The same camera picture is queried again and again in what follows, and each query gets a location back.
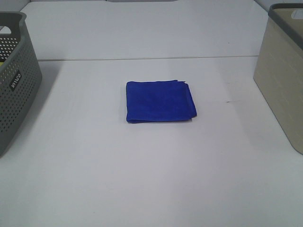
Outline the blue folded towel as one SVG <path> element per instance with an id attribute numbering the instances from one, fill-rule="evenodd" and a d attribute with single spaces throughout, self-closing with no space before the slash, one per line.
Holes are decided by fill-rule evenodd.
<path id="1" fill-rule="evenodd" d="M 126 106 L 129 123 L 188 121 L 197 116 L 188 84 L 178 80 L 129 81 Z"/>

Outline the beige plastic basket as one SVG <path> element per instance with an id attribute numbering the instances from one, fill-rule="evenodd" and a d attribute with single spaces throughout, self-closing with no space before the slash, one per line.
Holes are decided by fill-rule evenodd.
<path id="1" fill-rule="evenodd" d="M 292 147 L 303 152 L 302 3 L 270 6 L 253 79 Z"/>

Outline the grey perforated plastic basket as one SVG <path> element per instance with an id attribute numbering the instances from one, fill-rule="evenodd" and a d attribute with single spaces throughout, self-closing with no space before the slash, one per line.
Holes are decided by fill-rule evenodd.
<path id="1" fill-rule="evenodd" d="M 0 153 L 3 155 L 24 121 L 40 87 L 42 73 L 26 26 L 26 14 L 1 12 Z"/>

